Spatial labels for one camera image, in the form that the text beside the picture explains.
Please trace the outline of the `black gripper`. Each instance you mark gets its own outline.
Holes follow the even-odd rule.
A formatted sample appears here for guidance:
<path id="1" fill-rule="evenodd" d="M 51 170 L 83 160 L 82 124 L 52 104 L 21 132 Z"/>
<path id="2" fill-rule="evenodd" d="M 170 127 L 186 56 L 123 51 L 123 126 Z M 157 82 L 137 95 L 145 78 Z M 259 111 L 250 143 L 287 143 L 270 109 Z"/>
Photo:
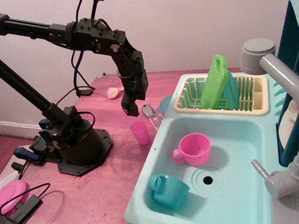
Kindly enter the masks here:
<path id="1" fill-rule="evenodd" d="M 123 80 L 124 94 L 121 101 L 123 111 L 127 116 L 139 116 L 136 100 L 145 100 L 148 89 L 147 73 L 133 75 Z"/>

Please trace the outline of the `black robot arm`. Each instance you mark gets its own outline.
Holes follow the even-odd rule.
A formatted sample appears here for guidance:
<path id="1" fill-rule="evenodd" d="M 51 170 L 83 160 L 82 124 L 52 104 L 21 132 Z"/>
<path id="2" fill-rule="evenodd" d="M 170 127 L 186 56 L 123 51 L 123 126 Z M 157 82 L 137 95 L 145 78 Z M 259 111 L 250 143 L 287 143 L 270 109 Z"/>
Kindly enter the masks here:
<path id="1" fill-rule="evenodd" d="M 67 25 L 13 20 L 0 13 L 0 35 L 19 35 L 64 45 L 72 51 L 90 51 L 112 57 L 124 87 L 121 106 L 128 116 L 138 116 L 137 100 L 146 98 L 147 73 L 140 51 L 123 31 L 112 30 L 105 20 L 81 19 Z M 113 142 L 107 131 L 96 129 L 75 107 L 60 109 L 46 100 L 0 60 L 0 78 L 37 107 L 48 127 L 35 138 L 32 151 L 58 165 L 61 173 L 83 176 L 104 163 Z"/>

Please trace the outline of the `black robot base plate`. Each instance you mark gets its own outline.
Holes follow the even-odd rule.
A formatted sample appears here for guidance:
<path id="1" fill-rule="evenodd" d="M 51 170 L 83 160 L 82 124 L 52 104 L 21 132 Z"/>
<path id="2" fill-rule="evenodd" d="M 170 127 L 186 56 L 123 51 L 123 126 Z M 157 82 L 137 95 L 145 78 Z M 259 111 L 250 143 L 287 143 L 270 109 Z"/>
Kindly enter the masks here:
<path id="1" fill-rule="evenodd" d="M 67 147 L 58 147 L 61 160 L 58 170 L 73 176 L 83 176 L 104 163 L 113 142 L 106 130 L 91 129 L 81 134 Z"/>

